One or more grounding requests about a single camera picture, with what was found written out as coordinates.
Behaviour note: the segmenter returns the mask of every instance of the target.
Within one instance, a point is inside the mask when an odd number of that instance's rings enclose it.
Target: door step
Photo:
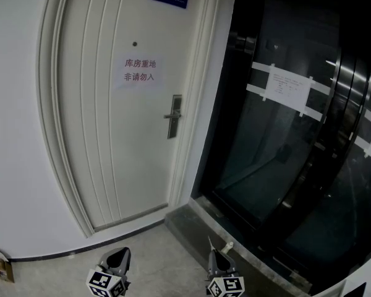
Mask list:
[[[193,199],[188,205],[166,215],[165,224],[193,258],[208,270],[210,244],[216,248],[234,243],[228,255],[234,259],[244,277],[246,294],[256,297],[308,297],[309,295],[274,272],[239,244]]]

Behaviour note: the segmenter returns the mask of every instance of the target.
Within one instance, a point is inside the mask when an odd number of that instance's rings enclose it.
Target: white door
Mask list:
[[[94,228],[168,203],[178,138],[168,139],[163,116],[190,83],[203,3],[188,0],[183,9],[154,0],[67,0],[59,109],[70,167]],[[148,61],[140,76],[155,81],[125,83],[138,68],[126,75],[127,58]]]

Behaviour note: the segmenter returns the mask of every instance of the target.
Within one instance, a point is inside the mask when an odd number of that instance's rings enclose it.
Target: metal door handle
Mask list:
[[[163,116],[164,119],[179,119],[181,117],[180,112],[173,111],[173,114],[166,114]]]

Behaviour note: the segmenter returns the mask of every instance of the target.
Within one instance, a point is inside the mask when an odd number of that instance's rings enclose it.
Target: door threshold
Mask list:
[[[168,206],[167,203],[166,204],[159,205],[159,206],[156,206],[154,208],[148,209],[147,211],[143,211],[143,212],[137,213],[135,215],[131,215],[130,217],[121,219],[119,221],[108,223],[107,225],[103,225],[103,226],[98,226],[97,228],[94,228],[94,231],[95,232],[103,231],[103,230],[108,229],[108,228],[111,228],[113,226],[117,226],[117,225],[120,225],[120,224],[125,223],[125,222],[130,222],[132,220],[136,220],[138,218],[144,217],[145,215],[149,215],[150,213],[153,213],[153,212],[159,211],[161,209],[164,209],[167,206]]]
[[[261,260],[257,255],[242,245],[242,243],[240,243],[227,229],[223,228],[223,226],[217,220],[217,216],[212,214],[212,207],[214,207],[214,205],[206,197],[202,196],[197,200],[190,198],[189,206],[196,213],[196,215],[208,225],[209,228],[220,236],[225,243],[233,242],[234,247],[232,250],[236,251],[246,263],[250,264],[251,267],[264,275],[264,277],[269,278],[272,281],[272,285],[275,284],[279,286],[276,287],[281,288],[287,294],[292,296],[309,296],[307,291],[310,287],[299,285],[296,281],[294,281],[294,279],[291,277],[291,270],[287,269],[276,261],[266,264],[264,260]]]

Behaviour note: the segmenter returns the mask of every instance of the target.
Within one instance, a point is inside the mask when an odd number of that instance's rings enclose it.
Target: floor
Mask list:
[[[234,248],[228,252],[228,256],[235,261],[236,269],[244,278],[246,294],[242,296],[309,297],[294,283],[287,281],[252,254],[197,200],[190,200],[188,205],[169,212],[165,218],[165,225],[195,260],[206,269],[210,253],[209,238],[216,248],[223,248],[226,243],[233,242]]]
[[[205,296],[206,271],[164,226],[92,251],[37,262],[13,263],[15,284],[0,280],[0,297],[92,296],[89,269],[109,250],[127,246],[132,258],[127,297]]]

